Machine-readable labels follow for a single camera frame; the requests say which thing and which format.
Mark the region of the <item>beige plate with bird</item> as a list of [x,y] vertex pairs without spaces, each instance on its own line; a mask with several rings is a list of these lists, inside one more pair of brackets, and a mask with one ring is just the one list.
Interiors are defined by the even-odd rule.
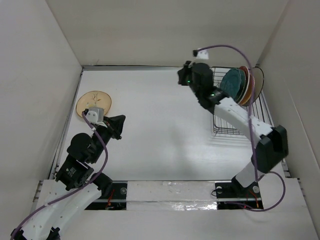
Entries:
[[103,108],[106,116],[112,106],[112,98],[103,91],[89,91],[82,95],[76,103],[76,113],[82,117],[82,112],[90,107]]

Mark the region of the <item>grey plate with tree branches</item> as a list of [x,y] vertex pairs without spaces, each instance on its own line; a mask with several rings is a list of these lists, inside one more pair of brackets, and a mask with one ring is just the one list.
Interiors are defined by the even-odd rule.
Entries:
[[257,100],[264,86],[264,73],[259,67],[250,69],[250,74],[254,76],[255,85],[253,93],[253,102]]

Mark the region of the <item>light green plate with flower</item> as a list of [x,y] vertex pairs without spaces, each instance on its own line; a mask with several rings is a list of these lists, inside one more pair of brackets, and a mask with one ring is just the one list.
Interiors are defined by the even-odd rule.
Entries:
[[247,87],[247,77],[246,75],[241,75],[236,85],[236,95],[234,98],[237,104],[241,101],[242,97],[244,96],[246,87]]

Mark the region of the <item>orange woven plate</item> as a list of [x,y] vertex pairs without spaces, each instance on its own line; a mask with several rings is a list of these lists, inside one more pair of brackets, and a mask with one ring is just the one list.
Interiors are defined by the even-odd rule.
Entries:
[[252,95],[254,94],[254,87],[255,87],[255,78],[250,73],[244,96],[239,103],[241,106],[244,106],[251,99]]

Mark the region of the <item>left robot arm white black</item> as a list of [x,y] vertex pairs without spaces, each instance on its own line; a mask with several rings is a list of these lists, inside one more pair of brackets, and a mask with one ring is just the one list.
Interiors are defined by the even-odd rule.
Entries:
[[126,117],[117,115],[99,120],[92,110],[84,111],[82,116],[93,135],[78,133],[72,138],[45,203],[13,230],[12,240],[59,240],[93,201],[113,195],[113,181],[102,170],[94,172],[90,165],[102,153],[108,153],[110,139],[122,138]]

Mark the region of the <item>dark teal scalloped plate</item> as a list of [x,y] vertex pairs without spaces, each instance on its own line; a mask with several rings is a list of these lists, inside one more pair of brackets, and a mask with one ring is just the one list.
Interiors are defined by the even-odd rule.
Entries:
[[239,68],[232,68],[222,78],[219,88],[237,102],[244,90],[245,83],[245,72]]

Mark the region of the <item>red plate with teal flower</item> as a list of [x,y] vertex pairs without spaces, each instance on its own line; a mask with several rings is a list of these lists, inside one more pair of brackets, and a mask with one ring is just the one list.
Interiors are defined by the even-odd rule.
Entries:
[[242,92],[240,95],[240,99],[237,101],[237,103],[241,106],[246,104],[249,101],[249,98],[252,96],[252,80],[251,75],[249,73],[249,69],[246,66],[240,66],[240,70],[244,72],[245,75],[245,82],[244,87],[242,88]]

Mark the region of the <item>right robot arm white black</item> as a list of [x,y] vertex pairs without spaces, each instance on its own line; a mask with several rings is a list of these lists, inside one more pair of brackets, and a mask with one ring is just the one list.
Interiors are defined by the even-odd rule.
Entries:
[[252,146],[250,162],[232,178],[231,191],[242,197],[289,154],[287,130],[260,121],[213,84],[213,71],[206,63],[186,61],[178,72],[178,84],[189,86],[198,103],[211,114],[239,130]]

